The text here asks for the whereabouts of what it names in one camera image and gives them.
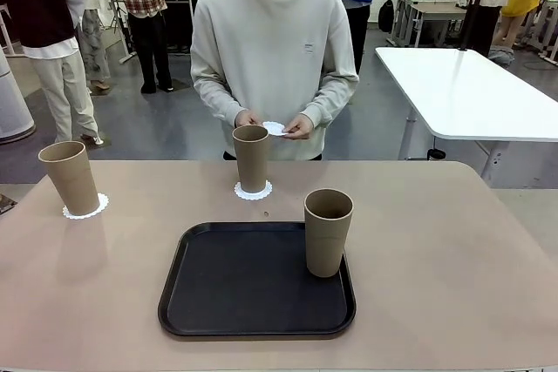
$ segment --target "paper cup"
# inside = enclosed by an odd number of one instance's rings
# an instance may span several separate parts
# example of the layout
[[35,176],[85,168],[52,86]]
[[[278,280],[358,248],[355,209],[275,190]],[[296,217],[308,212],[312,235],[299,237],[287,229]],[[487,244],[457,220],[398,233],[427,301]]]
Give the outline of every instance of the paper cup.
[[315,276],[329,278],[339,270],[352,210],[349,195],[334,189],[318,189],[304,200],[306,266]]
[[38,154],[46,172],[72,215],[87,215],[99,207],[97,187],[91,173],[85,145],[63,141]]
[[268,130],[259,125],[239,126],[233,131],[233,139],[242,190],[261,192],[268,178]]

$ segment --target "plastic tray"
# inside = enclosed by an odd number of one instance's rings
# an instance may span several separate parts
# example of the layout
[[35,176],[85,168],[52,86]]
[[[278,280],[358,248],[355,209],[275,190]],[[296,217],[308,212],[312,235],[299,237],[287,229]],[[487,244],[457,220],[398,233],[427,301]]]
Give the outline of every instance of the plastic tray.
[[304,224],[207,223],[180,239],[159,304],[180,336],[334,336],[356,312],[343,257],[328,279],[306,268]]

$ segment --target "black stand pole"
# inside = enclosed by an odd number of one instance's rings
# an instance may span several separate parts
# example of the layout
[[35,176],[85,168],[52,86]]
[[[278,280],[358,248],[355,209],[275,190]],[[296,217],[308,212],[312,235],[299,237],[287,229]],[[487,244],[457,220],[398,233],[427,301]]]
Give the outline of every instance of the black stand pole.
[[471,31],[473,30],[473,23],[477,18],[477,12],[479,11],[480,0],[471,0],[469,2],[468,8],[471,9],[471,14],[469,15],[469,22],[467,22],[467,27],[465,28],[465,36],[462,38],[460,50],[465,51],[467,49],[467,45],[469,44],[469,39],[471,38]]

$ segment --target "gray sweatshirt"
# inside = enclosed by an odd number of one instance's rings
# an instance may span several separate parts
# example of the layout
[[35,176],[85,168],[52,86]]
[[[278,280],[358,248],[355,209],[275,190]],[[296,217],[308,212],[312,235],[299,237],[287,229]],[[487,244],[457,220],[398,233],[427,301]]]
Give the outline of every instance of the gray sweatshirt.
[[191,52],[194,88],[232,155],[236,115],[250,109],[284,125],[309,117],[310,139],[272,138],[270,157],[315,158],[358,83],[341,0],[199,0]]

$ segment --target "person's right hand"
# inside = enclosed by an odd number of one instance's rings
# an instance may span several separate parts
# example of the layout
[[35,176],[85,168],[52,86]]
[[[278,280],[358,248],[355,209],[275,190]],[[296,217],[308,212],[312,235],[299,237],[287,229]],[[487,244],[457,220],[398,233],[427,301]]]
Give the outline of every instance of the person's right hand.
[[262,121],[260,118],[253,113],[249,109],[245,109],[244,111],[238,112],[235,119],[235,126],[244,126],[244,125],[261,125]]

